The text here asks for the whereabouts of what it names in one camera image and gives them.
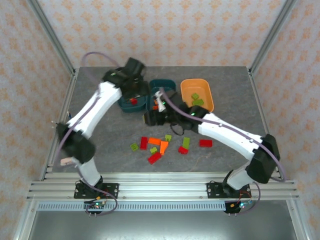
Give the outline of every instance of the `patterned wallpaper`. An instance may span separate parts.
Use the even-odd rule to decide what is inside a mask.
[[[26,0],[0,1],[0,235],[12,239],[70,80]]]
[[[39,0],[75,68],[89,51],[148,66],[251,66],[285,0]],[[92,57],[91,66],[109,66]]]
[[[299,0],[255,75],[282,162],[320,236],[320,4]]]

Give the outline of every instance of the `black mounting plate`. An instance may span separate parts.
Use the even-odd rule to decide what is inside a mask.
[[[118,198],[119,193],[119,183],[102,183],[102,187],[99,187],[99,189],[112,194],[116,199]],[[74,190],[74,198],[75,199],[95,199],[96,197],[100,196],[101,199],[108,199],[110,197],[107,197],[103,195],[102,193],[95,191],[91,188],[89,188],[86,184],[79,181],[75,184],[75,190]]]
[[[238,199],[240,197],[240,192],[242,194],[242,197],[241,197],[242,199],[250,199],[250,195],[248,194],[248,193],[251,194],[251,189],[249,184],[243,186],[238,191],[234,191],[234,193],[232,193],[229,196],[226,193],[224,193],[222,182],[212,181],[206,184],[206,193],[207,193],[208,199],[228,199],[228,198]]]

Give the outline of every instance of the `cable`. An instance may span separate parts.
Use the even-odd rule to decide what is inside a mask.
[[[73,131],[73,129],[75,129],[75,127],[80,123],[80,121],[94,108],[94,106],[97,104],[99,98],[100,98],[100,92],[101,92],[101,89],[100,89],[100,83],[96,81],[96,78],[91,74],[91,72],[85,67],[86,66],[86,59],[89,55],[91,54],[98,54],[98,55],[101,55],[103,57],[105,57],[106,59],[110,60],[113,64],[115,64],[117,67],[119,67],[119,64],[117,63],[117,61],[113,60],[111,57],[109,57],[108,55],[102,53],[102,52],[98,52],[98,51],[91,51],[91,52],[88,52],[86,53],[83,57],[82,57],[82,60],[81,60],[81,64],[82,66],[84,67],[84,71],[85,71],[85,74],[88,76],[88,78],[91,80],[91,82],[93,82],[94,84],[97,84],[97,91],[96,91],[96,97],[93,101],[93,103],[91,104],[91,106],[79,117],[79,119],[69,128],[69,130],[66,132],[66,134],[63,136],[62,140],[60,141],[60,144],[58,146],[58,149],[55,153],[56,155],[56,158],[58,158],[59,156],[59,153],[62,149],[62,146],[65,144],[66,140],[68,139],[69,135],[71,134],[71,132]],[[115,198],[115,196],[113,196],[112,194],[106,192],[106,191],[103,191],[103,190],[100,190],[92,185],[90,185],[83,177],[83,175],[81,174],[79,168],[77,168],[78,170],[78,173],[80,175],[80,177],[82,178],[81,180],[86,184],[88,185],[90,188],[92,188],[93,190],[95,191],[98,191],[100,193],[103,193],[105,194],[106,196],[109,196],[111,197],[112,199],[114,199],[115,201],[115,206],[113,209],[111,209],[110,211],[106,211],[106,212],[102,212],[100,214],[98,214],[97,216],[103,216],[103,215],[106,215],[106,214],[110,214],[112,213],[114,210],[116,210],[116,208],[118,207],[118,201],[117,199]],[[87,214],[90,214],[88,212],[88,208],[90,206],[87,206],[85,212]]]
[[[192,120],[196,120],[196,121],[200,121],[200,122],[203,122],[203,123],[209,123],[209,124],[214,124],[214,125],[217,125],[219,127],[222,127],[222,128],[226,128],[226,129],[229,129],[237,134],[239,134],[240,136],[246,138],[247,140],[249,141],[252,141],[253,143],[257,144],[260,148],[262,148],[264,151],[266,151],[267,154],[270,155],[270,157],[274,160],[274,162],[276,163],[276,165],[278,166],[279,168],[279,171],[280,173],[282,174],[283,176],[283,179],[277,179],[275,177],[271,177],[272,180],[275,180],[277,182],[285,182],[287,180],[287,177],[286,177],[286,172],[285,172],[285,169],[284,167],[282,166],[282,164],[278,161],[278,159],[276,158],[276,156],[268,149],[266,148],[264,145],[262,145],[260,142],[250,138],[249,136],[247,136],[246,134],[242,133],[241,131],[231,127],[231,126],[228,126],[226,124],[222,124],[220,122],[217,122],[217,121],[212,121],[212,120],[207,120],[207,119],[203,119],[203,118],[199,118],[199,117],[196,117],[196,116],[191,116],[187,113],[185,113],[184,111],[180,110],[176,105],[173,104],[173,102],[169,99],[168,95],[166,94],[165,90],[163,87],[160,88],[160,92],[162,93],[165,101],[170,105],[170,107],[173,108],[173,110],[175,110],[178,114],[182,115],[182,116],[185,116],[189,119],[192,119]]]
[[[256,208],[257,205],[259,204],[260,199],[261,199],[261,190],[260,190],[259,185],[258,185],[255,181],[254,181],[253,183],[256,185],[256,188],[258,189],[258,199],[256,200],[255,204],[254,204],[251,208],[249,208],[249,209],[246,210],[246,211],[242,211],[242,212],[239,212],[239,213],[235,214],[236,216],[237,216],[237,215],[247,214],[247,213],[251,212],[251,211],[252,211],[254,208]]]

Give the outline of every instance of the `metal bracket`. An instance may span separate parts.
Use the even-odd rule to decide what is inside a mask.
[[[243,186],[238,191],[234,191],[232,195],[228,196],[226,193],[224,193],[222,182],[212,181],[206,184],[206,193],[207,193],[208,199],[227,199],[227,198],[239,199],[240,197],[242,199],[251,198],[251,189],[249,184]]]
[[[102,183],[102,187],[100,189],[112,194],[116,199],[118,198],[119,183],[104,182]],[[102,199],[108,198],[108,196],[105,195],[101,196],[99,192],[92,190],[82,182],[78,182],[77,184],[75,184],[75,190],[73,195],[75,199],[95,199],[98,196],[100,196]]]

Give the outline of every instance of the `green lego brick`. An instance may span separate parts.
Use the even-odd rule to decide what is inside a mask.
[[[199,98],[199,95],[194,93],[194,94],[191,95],[191,97],[192,97],[193,100],[197,100]]]
[[[172,136],[166,134],[165,137],[164,137],[164,139],[165,139],[167,142],[171,142]]]
[[[139,149],[138,144],[136,144],[136,143],[131,144],[131,145],[130,145],[130,148],[131,148],[132,151],[134,151],[134,152]]]
[[[154,146],[153,148],[150,149],[151,154],[155,154],[156,152],[158,152],[158,149]]]
[[[202,106],[203,104],[205,104],[205,102],[202,99],[194,100],[192,102],[193,106],[195,106],[195,105]]]
[[[189,144],[190,144],[190,138],[189,137],[184,137],[183,138],[182,147],[184,147],[185,149],[189,149]]]

